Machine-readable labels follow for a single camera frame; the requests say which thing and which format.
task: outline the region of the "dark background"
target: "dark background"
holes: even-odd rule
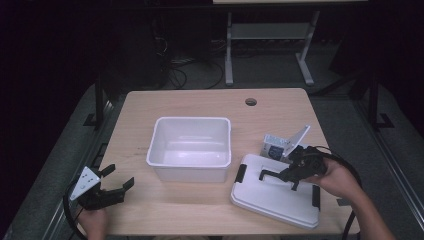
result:
[[[79,99],[99,76],[110,98],[129,89],[157,89],[166,81],[166,71],[161,71],[166,62],[157,58],[152,37],[151,24],[157,13],[117,11],[108,3],[0,1],[0,102],[4,111],[0,236]],[[372,1],[368,9],[342,14],[328,11],[321,14],[314,41],[344,39],[332,69],[348,75],[372,66],[424,135],[420,118],[424,109],[422,11],[415,1],[395,0]],[[207,49],[210,38],[225,34],[217,23],[225,24],[226,14],[186,11],[183,15],[168,12],[164,29],[159,30],[172,40],[171,46],[208,57],[202,49]]]

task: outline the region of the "hand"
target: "hand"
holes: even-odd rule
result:
[[[312,176],[305,181],[319,185],[328,193],[353,201],[355,197],[365,194],[355,177],[338,162],[324,158],[327,172],[323,176]]]
[[[103,240],[106,238],[106,229],[109,222],[105,208],[88,211],[82,209],[78,222],[87,234],[88,240]]]

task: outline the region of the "white plastic container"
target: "white plastic container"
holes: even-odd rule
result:
[[[162,117],[146,161],[162,181],[224,182],[231,163],[230,133],[227,118]]]

